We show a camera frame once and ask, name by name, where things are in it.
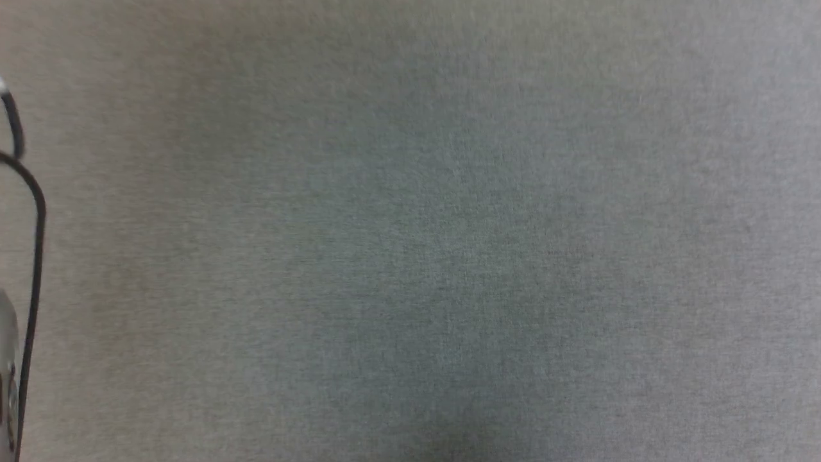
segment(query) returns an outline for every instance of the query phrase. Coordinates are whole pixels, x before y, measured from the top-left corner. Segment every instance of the black cable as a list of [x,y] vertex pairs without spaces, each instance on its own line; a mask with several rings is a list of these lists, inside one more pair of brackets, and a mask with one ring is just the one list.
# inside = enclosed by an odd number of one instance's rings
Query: black cable
[[14,104],[14,99],[0,79],[0,98],[6,107],[8,122],[14,140],[13,154],[9,155],[0,150],[0,163],[8,165],[23,179],[34,196],[36,208],[36,223],[34,226],[34,269],[31,275],[31,299],[29,303],[29,319],[25,328],[25,342],[23,346],[23,363],[20,368],[20,384],[17,392],[17,441],[15,462],[20,460],[20,449],[23,441],[23,419],[25,417],[25,399],[29,391],[29,372],[31,369],[31,354],[34,349],[34,332],[37,329],[37,311],[40,305],[40,285],[43,281],[43,247],[46,229],[46,201],[43,190],[34,179],[34,175],[23,166],[20,158],[23,156],[23,128],[20,123],[20,114]]

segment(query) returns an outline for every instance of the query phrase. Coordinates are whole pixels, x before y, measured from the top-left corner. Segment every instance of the black cord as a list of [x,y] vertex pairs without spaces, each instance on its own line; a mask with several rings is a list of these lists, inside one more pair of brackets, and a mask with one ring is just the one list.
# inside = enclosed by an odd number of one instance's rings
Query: black cord
[[34,179],[34,175],[23,166],[20,159],[23,157],[23,127],[20,122],[20,114],[17,112],[14,98],[5,90],[0,95],[3,105],[6,107],[8,122],[11,126],[11,136],[14,141],[12,155],[0,150],[0,163],[8,165],[23,179],[25,185],[31,190],[34,196],[34,205],[37,210],[36,223],[34,226],[34,269],[31,275],[31,299],[29,303],[29,320],[25,328],[25,342],[23,346],[23,363],[20,367],[20,384],[17,394],[17,441],[15,449],[15,462],[20,461],[20,449],[23,441],[23,419],[25,417],[25,399],[29,391],[29,372],[31,369],[31,353],[34,349],[34,332],[37,329],[37,311],[40,305],[40,285],[43,281],[43,247],[46,229],[46,201],[43,190]]

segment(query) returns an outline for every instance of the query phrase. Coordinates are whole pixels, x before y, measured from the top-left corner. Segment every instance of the wire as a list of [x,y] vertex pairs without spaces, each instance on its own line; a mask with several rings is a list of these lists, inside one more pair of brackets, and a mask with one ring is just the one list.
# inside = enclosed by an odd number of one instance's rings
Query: wire
[[29,372],[31,369],[31,354],[34,349],[34,332],[37,329],[37,311],[40,305],[40,285],[43,281],[43,248],[46,229],[46,201],[43,190],[34,179],[34,175],[23,166],[20,158],[23,156],[23,129],[20,123],[20,114],[14,104],[14,99],[8,92],[5,83],[0,78],[0,97],[6,106],[11,134],[14,140],[13,154],[9,155],[0,150],[0,163],[8,165],[23,179],[34,196],[36,220],[34,225],[34,268],[31,275],[31,299],[29,303],[29,320],[25,328],[25,342],[23,346],[23,362],[20,368],[20,384],[17,393],[17,441],[15,462],[20,461],[20,449],[23,441],[23,420],[25,417],[25,399],[29,390]]

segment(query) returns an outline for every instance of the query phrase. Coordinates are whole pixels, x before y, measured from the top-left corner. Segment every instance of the gray textured background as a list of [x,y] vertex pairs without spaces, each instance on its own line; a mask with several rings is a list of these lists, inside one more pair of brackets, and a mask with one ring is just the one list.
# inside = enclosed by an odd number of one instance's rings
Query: gray textured background
[[817,460],[819,8],[4,0],[25,460]]

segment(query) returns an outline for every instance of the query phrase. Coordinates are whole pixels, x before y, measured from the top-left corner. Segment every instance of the cable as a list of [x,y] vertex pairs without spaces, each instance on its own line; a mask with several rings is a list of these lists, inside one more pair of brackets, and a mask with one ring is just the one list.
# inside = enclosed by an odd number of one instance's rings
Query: cable
[[29,390],[29,372],[31,369],[31,354],[34,349],[34,332],[37,329],[37,311],[40,305],[40,285],[43,281],[43,247],[46,229],[46,201],[43,190],[34,179],[34,175],[23,166],[20,158],[23,156],[23,130],[20,124],[20,114],[14,104],[14,99],[8,92],[6,84],[0,78],[0,97],[6,106],[11,134],[14,139],[13,154],[9,155],[0,150],[0,163],[8,165],[23,179],[34,196],[36,208],[36,222],[34,225],[34,268],[31,275],[31,299],[29,303],[29,320],[25,328],[25,342],[23,346],[23,362],[20,368],[20,384],[17,392],[17,441],[15,462],[20,461],[20,449],[23,441],[23,420],[25,417],[25,399]]

